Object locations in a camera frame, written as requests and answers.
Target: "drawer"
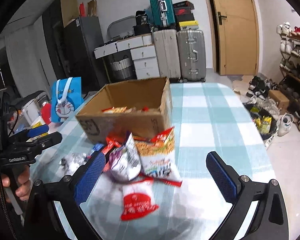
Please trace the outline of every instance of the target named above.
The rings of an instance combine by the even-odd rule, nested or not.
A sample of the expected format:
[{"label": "drawer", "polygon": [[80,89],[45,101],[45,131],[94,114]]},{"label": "drawer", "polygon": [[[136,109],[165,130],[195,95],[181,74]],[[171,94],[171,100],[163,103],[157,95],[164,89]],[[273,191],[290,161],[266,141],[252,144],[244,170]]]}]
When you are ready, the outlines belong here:
[{"label": "drawer", "polygon": [[147,68],[157,68],[158,67],[158,61],[157,57],[150,57],[145,59],[137,59],[133,61],[135,69],[147,69]]},{"label": "drawer", "polygon": [[137,79],[160,77],[158,68],[136,69]]},{"label": "drawer", "polygon": [[117,51],[116,42],[114,42],[114,43],[110,43],[110,44],[107,44],[105,46],[102,46],[100,48],[96,48],[94,50],[94,55],[95,55],[96,58],[100,58],[100,57],[103,57],[103,56],[114,54],[116,52],[118,52],[118,51]]},{"label": "drawer", "polygon": [[142,39],[143,39],[143,45],[150,45],[150,44],[152,44],[151,34],[149,34],[149,35],[143,35]]},{"label": "drawer", "polygon": [[143,46],[142,36],[117,42],[118,51],[123,51],[126,49],[133,49],[133,48],[141,47],[141,46]]},{"label": "drawer", "polygon": [[130,52],[133,60],[156,56],[154,45],[132,49]]}]

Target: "checkered tablecloth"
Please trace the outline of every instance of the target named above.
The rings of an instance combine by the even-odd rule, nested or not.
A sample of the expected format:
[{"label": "checkered tablecloth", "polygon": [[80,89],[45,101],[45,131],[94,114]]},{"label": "checkered tablecloth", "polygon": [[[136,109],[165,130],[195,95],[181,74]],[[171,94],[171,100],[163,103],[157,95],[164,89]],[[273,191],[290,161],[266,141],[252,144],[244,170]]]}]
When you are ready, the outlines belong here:
[{"label": "checkered tablecloth", "polygon": [[[275,178],[263,141],[230,88],[217,83],[172,84],[171,93],[182,186],[155,182],[153,192],[160,208],[145,218],[126,222],[120,220],[121,186],[102,174],[88,201],[80,206],[103,239],[209,239],[231,208],[206,168],[210,151],[216,151],[239,175],[266,183]],[[32,181],[60,180],[56,171],[61,157],[91,150],[92,144],[75,117],[59,131],[61,144],[45,150],[31,166]],[[60,204],[55,204],[68,237],[75,239]],[[251,205],[236,239],[244,236],[256,205]]]}]

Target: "door frame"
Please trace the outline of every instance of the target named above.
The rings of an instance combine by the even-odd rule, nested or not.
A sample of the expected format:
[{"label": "door frame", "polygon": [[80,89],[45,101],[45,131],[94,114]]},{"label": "door frame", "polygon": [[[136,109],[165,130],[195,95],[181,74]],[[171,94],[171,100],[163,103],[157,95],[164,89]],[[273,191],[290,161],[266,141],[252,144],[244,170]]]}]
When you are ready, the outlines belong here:
[{"label": "door frame", "polygon": [[[256,60],[256,72],[259,71],[259,22],[255,0],[251,0],[253,5],[253,11],[256,21],[256,34],[257,34],[257,60]],[[220,44],[219,44],[219,30],[218,30],[218,18],[216,14],[215,0],[206,0],[208,7],[208,15],[210,21],[211,40],[212,40],[212,60],[213,69],[215,72],[220,73]]]}]

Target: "screw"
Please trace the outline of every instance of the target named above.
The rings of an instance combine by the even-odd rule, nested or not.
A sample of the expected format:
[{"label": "screw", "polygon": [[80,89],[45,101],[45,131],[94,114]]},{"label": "screw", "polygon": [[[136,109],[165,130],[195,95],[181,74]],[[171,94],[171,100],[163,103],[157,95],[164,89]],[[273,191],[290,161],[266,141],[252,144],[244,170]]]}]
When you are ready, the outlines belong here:
[{"label": "screw", "polygon": [[62,178],[62,180],[63,180],[64,182],[67,182],[67,181],[71,180],[71,175],[66,175],[66,176],[64,176],[64,177]]},{"label": "screw", "polygon": [[249,177],[247,176],[247,175],[242,175],[241,176],[241,179],[242,179],[242,181],[244,181],[244,182],[248,182],[250,179],[249,179]]},{"label": "screw", "polygon": [[271,183],[272,183],[272,185],[274,185],[274,186],[277,186],[277,185],[279,184],[278,181],[275,180],[275,179],[271,179]]},{"label": "screw", "polygon": [[34,182],[34,185],[35,186],[39,186],[41,184],[41,180],[37,179],[35,182]]}]

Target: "wooden door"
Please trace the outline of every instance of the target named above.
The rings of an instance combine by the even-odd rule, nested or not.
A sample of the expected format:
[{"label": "wooden door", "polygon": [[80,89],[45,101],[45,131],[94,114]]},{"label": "wooden door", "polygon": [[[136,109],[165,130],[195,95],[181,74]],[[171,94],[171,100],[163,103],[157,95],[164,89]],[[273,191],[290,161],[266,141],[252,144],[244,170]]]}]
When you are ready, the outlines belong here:
[{"label": "wooden door", "polygon": [[258,32],[252,0],[213,0],[216,10],[221,75],[254,75]]}]

